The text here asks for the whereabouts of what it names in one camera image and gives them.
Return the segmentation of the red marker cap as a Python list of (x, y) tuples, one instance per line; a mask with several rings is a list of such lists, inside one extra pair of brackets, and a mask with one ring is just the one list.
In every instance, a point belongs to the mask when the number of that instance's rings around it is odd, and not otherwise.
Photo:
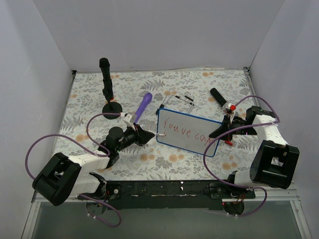
[(232, 146), (232, 145), (233, 145), (233, 143), (232, 143), (232, 142), (230, 142), (230, 141), (225, 141), (225, 143), (226, 143), (226, 144), (228, 144), (228, 145), (230, 145), (230, 146)]

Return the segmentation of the blue framed whiteboard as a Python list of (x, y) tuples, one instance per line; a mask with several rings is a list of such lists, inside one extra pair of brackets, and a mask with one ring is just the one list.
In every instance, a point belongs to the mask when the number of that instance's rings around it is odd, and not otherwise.
[(160, 109), (158, 114), (157, 142), (203, 154), (212, 141), (209, 135), (221, 126), (221, 122), (173, 111)]

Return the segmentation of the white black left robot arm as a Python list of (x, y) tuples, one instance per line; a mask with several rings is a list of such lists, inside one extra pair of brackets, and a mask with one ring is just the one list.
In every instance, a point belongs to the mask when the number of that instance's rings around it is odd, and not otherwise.
[(97, 153), (78, 156), (56, 153), (35, 177), (32, 187), (55, 206), (61, 205), (70, 196), (80, 194), (102, 199), (107, 194), (107, 182), (97, 171), (112, 167), (123, 149), (132, 144), (143, 146), (154, 136), (138, 124), (126, 130), (113, 127), (98, 148), (100, 156)]

